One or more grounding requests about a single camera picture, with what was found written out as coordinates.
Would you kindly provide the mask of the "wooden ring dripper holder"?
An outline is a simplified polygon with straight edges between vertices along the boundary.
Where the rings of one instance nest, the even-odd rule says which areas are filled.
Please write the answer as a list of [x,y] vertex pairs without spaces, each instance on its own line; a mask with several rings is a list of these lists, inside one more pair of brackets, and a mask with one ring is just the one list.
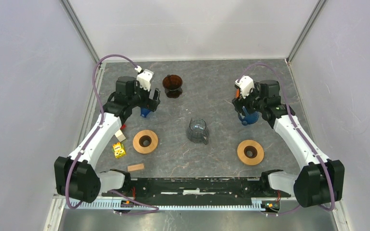
[[132,144],[136,152],[149,154],[157,148],[159,143],[158,136],[152,130],[139,131],[133,138]]

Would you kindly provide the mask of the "clear glass coffee server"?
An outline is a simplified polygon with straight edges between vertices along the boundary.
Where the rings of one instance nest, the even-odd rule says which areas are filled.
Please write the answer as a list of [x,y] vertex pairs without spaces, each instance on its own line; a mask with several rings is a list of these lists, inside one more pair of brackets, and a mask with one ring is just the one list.
[[201,118],[191,118],[186,129],[186,137],[194,143],[209,143],[209,129],[206,122]]

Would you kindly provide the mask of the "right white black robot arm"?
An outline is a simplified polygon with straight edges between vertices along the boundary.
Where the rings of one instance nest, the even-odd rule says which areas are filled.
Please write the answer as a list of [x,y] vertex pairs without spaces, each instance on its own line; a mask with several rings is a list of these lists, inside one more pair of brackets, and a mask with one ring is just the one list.
[[286,100],[276,80],[253,81],[243,76],[235,81],[238,93],[232,100],[235,111],[241,116],[258,112],[263,120],[283,139],[299,167],[298,175],[283,170],[264,172],[259,191],[272,196],[278,190],[294,196],[301,207],[319,206],[332,211],[340,201],[344,185],[344,165],[331,160],[311,140],[299,123],[294,110]]

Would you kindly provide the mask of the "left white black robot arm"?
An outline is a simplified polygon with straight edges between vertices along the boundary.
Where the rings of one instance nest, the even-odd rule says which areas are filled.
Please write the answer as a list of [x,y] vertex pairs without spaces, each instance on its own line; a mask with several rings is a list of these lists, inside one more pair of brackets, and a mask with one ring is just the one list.
[[119,77],[115,91],[103,105],[100,115],[81,144],[67,157],[60,156],[54,162],[56,190],[59,195],[91,203],[98,195],[115,190],[120,196],[132,191],[129,173],[109,170],[96,173],[99,157],[111,138],[131,116],[133,108],[156,111],[160,90],[156,88],[150,97],[152,73],[145,71],[137,77]]

